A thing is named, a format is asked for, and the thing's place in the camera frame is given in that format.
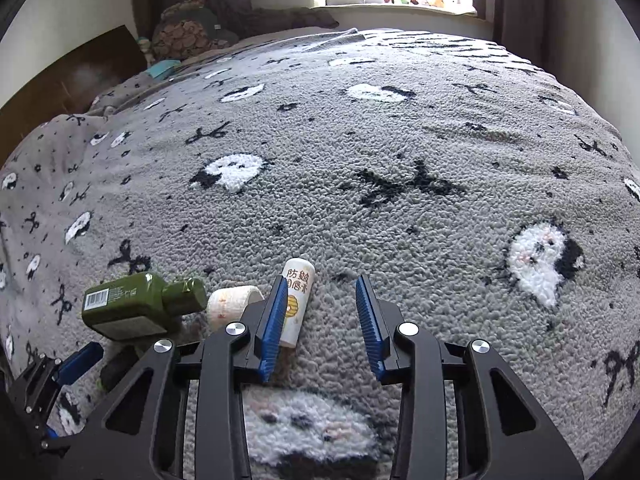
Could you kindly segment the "dark green glass bottle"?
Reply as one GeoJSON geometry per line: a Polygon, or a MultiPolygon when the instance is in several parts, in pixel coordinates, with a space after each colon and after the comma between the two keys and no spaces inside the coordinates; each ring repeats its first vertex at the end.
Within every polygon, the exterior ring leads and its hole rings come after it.
{"type": "Polygon", "coordinates": [[[198,278],[167,283],[151,272],[124,276],[89,288],[81,318],[101,336],[128,341],[178,332],[185,315],[206,309],[204,284],[198,278]]]}

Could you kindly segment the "white tape roll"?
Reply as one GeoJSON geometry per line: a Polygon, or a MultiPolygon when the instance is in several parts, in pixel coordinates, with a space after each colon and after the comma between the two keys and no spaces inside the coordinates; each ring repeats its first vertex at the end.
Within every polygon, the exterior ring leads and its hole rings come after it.
{"type": "Polygon", "coordinates": [[[206,318],[213,332],[242,318],[249,304],[262,301],[262,292],[254,285],[217,289],[207,300],[206,318]]]}

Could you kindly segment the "white cylindrical tube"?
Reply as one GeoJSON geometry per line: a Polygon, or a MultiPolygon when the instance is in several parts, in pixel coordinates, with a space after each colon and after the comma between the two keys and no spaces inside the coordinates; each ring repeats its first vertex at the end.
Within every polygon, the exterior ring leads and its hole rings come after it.
{"type": "Polygon", "coordinates": [[[295,348],[309,304],[316,269],[308,260],[291,258],[285,263],[282,276],[288,283],[288,296],[280,346],[295,348]]]}

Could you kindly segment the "grey patterned fleece blanket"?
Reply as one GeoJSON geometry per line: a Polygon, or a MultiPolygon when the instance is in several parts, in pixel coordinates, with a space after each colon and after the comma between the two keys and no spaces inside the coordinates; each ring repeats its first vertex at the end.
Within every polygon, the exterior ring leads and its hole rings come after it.
{"type": "Polygon", "coordinates": [[[268,290],[316,270],[296,347],[244,396],[257,479],[384,479],[400,390],[355,304],[482,337],[586,477],[639,409],[639,167],[577,93],[489,41],[329,32],[140,74],[1,167],[1,345],[13,374],[96,339],[85,291],[151,271],[268,290]]]}

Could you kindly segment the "teal small object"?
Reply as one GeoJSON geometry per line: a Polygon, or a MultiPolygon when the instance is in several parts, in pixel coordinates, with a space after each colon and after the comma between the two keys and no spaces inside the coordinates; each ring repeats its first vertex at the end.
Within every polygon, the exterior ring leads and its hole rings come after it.
{"type": "Polygon", "coordinates": [[[180,67],[179,60],[161,60],[151,65],[146,73],[154,80],[164,80],[180,67]]]}

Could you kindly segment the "brown patterned pillow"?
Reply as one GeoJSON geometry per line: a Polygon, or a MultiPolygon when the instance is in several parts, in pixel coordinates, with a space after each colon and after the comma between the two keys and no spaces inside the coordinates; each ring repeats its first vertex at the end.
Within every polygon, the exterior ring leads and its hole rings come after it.
{"type": "Polygon", "coordinates": [[[212,49],[234,46],[239,36],[225,29],[207,0],[183,0],[163,10],[151,40],[157,60],[183,61],[212,49]]]}

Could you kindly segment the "right dark curtain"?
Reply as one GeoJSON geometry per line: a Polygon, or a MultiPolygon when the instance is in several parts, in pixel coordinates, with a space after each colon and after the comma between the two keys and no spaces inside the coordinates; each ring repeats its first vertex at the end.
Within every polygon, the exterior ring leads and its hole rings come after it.
{"type": "Polygon", "coordinates": [[[473,0],[477,16],[492,24],[492,40],[544,65],[548,32],[547,0],[473,0]]]}

